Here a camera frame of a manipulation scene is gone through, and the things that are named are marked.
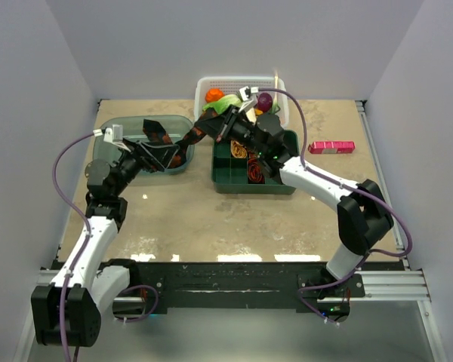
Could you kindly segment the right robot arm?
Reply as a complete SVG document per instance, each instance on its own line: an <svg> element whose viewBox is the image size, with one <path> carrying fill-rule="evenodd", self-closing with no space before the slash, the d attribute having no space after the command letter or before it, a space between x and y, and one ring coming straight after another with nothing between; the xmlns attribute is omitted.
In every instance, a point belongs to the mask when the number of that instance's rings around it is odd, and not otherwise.
<svg viewBox="0 0 453 362"><path fill-rule="evenodd" d="M206 110L195 126L218 142L240 143L257 156L264 176L306 192L336 212L341 245L311 287L329 296L345 291L347 279L393 227L378 184L369 179L356 183L307 163L285 142L285 129L276 115L262 114L250 122L245 112L230 106L222 114Z"/></svg>

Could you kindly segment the dark orange floral tie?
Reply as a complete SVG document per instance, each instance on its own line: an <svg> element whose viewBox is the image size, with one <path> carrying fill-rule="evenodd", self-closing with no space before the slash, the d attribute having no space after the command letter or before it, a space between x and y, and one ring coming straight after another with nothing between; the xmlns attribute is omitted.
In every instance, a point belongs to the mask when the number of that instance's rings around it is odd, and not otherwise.
<svg viewBox="0 0 453 362"><path fill-rule="evenodd" d="M179 146L177 153L168 165L168 169L175 169L183 166L188 161L188 157L186 156L188 148L191 145L197 144L206 136L205 132L201 131L197 127L192 127L181 140L173 142L166 130L158 121L149 119L143 120L143 133L146 135L149 142L154 146L169 145L173 143Z"/></svg>

